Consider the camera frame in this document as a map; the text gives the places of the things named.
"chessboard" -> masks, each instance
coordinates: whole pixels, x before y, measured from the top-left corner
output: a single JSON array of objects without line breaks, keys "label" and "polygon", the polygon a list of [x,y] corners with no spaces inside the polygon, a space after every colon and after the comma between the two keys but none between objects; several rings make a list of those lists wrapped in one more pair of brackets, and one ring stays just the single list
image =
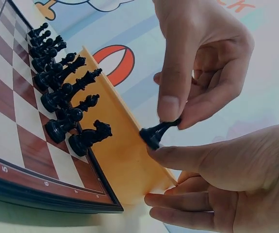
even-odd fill
[{"label": "chessboard", "polygon": [[[97,108],[95,102],[87,106],[87,101],[97,96],[87,97],[75,108],[69,105],[51,111],[46,106],[69,88],[84,88],[86,80],[93,85],[101,69],[87,72],[85,80],[78,77],[77,86],[39,87],[35,77],[43,84],[49,74],[61,78],[56,73],[64,72],[65,79],[65,70],[74,72],[80,59],[74,61],[76,54],[64,58],[61,71],[54,57],[66,42],[59,36],[50,38],[47,26],[41,27],[33,30],[11,0],[0,0],[0,200],[62,212],[121,212],[123,208],[91,150],[97,140],[83,147],[76,144],[81,135],[97,134],[98,127],[107,130],[107,136],[111,134],[110,126],[97,119],[96,130],[80,127],[82,112],[87,107]],[[39,65],[44,63],[47,66],[41,70]]]}]

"cartoon drawing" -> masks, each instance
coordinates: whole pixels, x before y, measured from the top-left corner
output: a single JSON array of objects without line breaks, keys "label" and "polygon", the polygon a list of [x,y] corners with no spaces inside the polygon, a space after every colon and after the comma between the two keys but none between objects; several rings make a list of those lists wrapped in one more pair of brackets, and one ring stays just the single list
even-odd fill
[{"label": "cartoon drawing", "polygon": [[122,83],[133,71],[135,56],[124,45],[111,45],[102,48],[93,55],[113,86]]},{"label": "cartoon drawing", "polygon": [[83,3],[90,4],[95,10],[101,12],[110,12],[116,10],[121,4],[134,0],[48,0],[47,2],[35,2],[36,7],[48,20],[55,20],[56,13],[52,6],[60,3],[65,5],[79,5]]}]

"chess piece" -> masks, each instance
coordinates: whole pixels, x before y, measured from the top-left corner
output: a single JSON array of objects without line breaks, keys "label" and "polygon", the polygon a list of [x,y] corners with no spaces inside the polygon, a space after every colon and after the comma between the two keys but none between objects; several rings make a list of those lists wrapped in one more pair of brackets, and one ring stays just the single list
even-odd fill
[{"label": "chess piece", "polygon": [[60,63],[54,63],[52,69],[47,72],[37,73],[34,77],[35,84],[41,91],[46,91],[49,87],[49,81],[63,70],[63,65]]},{"label": "chess piece", "polygon": [[58,35],[58,36],[55,38],[55,40],[54,40],[52,46],[58,45],[59,43],[61,43],[61,42],[63,42],[63,41],[64,41],[64,40],[63,40],[63,38],[61,37],[61,35]]},{"label": "chess piece", "polygon": [[43,43],[43,40],[51,35],[51,31],[45,31],[41,36],[30,39],[32,46],[37,47]]},{"label": "chess piece", "polygon": [[75,94],[80,90],[85,90],[85,87],[91,83],[95,83],[95,78],[100,75],[102,69],[96,69],[93,72],[87,71],[87,73],[80,79],[76,79],[76,83],[72,85],[72,91],[65,96],[65,98],[61,99],[59,102],[59,106],[61,108],[68,108],[70,105],[71,99],[75,96]]},{"label": "chess piece", "polygon": [[173,126],[178,126],[181,123],[181,118],[173,122],[161,122],[155,127],[142,129],[139,134],[144,142],[152,149],[157,150],[160,147],[160,141],[164,133]]},{"label": "chess piece", "polygon": [[80,157],[87,155],[88,148],[93,144],[112,136],[109,124],[96,120],[93,125],[96,130],[85,129],[79,135],[73,134],[68,140],[72,150]]},{"label": "chess piece", "polygon": [[82,118],[82,110],[74,108],[67,112],[67,116],[63,120],[49,120],[45,128],[49,137],[55,143],[61,143],[66,139],[66,133],[75,129]]},{"label": "chess piece", "polygon": [[44,67],[46,66],[46,64],[51,63],[52,58],[56,57],[56,55],[57,55],[57,50],[56,49],[51,49],[44,56],[33,59],[32,60],[32,65],[33,65],[34,69],[38,73],[43,72]]},{"label": "chess piece", "polygon": [[35,37],[38,37],[40,35],[40,33],[48,28],[49,24],[48,23],[43,23],[40,28],[37,28],[37,29],[33,29],[31,31],[28,32],[28,35],[30,38],[35,38]]},{"label": "chess piece", "polygon": [[37,47],[32,47],[30,49],[30,55],[32,58],[39,58],[44,55],[44,52],[48,50],[48,48],[53,44],[53,39],[48,38],[46,42],[44,42],[42,45],[39,45]]},{"label": "chess piece", "polygon": [[[77,55],[76,52],[68,53],[66,57],[62,58],[62,60],[59,63],[62,64],[63,66],[69,66],[70,62],[73,62],[75,60],[76,55]],[[45,71],[49,71],[51,68],[52,68],[52,64],[48,64],[45,67]]]},{"label": "chess piece", "polygon": [[61,100],[64,99],[65,96],[67,96],[67,94],[71,93],[71,91],[72,91],[72,85],[66,83],[57,91],[43,94],[40,100],[43,106],[45,107],[45,109],[48,112],[53,113],[58,109],[58,104],[61,102]]},{"label": "chess piece", "polygon": [[69,64],[68,67],[63,69],[58,77],[52,79],[52,82],[49,83],[50,88],[52,88],[52,90],[54,91],[58,90],[63,85],[65,79],[68,77],[69,74],[76,73],[76,70],[84,65],[85,57],[79,56],[73,63]]},{"label": "chess piece", "polygon": [[[96,106],[98,99],[99,99],[99,94],[88,95],[84,101],[80,101],[80,104],[74,108],[78,108],[78,109],[81,109],[83,112],[87,112],[89,108]],[[59,119],[59,120],[64,119],[66,117],[69,109],[71,109],[71,108],[67,108],[67,109],[61,108],[61,109],[56,110],[55,113],[56,113],[57,119]]]}]

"printed number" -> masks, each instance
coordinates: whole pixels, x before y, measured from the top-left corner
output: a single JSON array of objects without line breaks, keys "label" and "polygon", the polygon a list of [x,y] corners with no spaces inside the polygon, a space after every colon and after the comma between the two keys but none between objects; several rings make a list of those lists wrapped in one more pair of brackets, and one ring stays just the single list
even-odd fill
[{"label": "printed number", "polygon": [[2,166],[2,171],[8,172],[8,168],[6,166]]}]

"colorful wall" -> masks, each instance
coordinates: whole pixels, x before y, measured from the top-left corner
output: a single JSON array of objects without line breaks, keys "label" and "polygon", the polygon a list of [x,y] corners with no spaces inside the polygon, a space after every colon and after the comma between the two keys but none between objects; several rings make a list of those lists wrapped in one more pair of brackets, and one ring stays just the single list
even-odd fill
[{"label": "colorful wall", "polygon": [[[279,1],[216,1],[255,38],[245,86],[240,97],[212,118],[185,131],[171,129],[164,145],[207,144],[279,124]],[[35,4],[67,41],[68,52],[80,51],[83,45],[94,54],[142,126],[158,123],[158,87],[152,77],[162,69],[165,41],[152,0],[35,0]]]}]

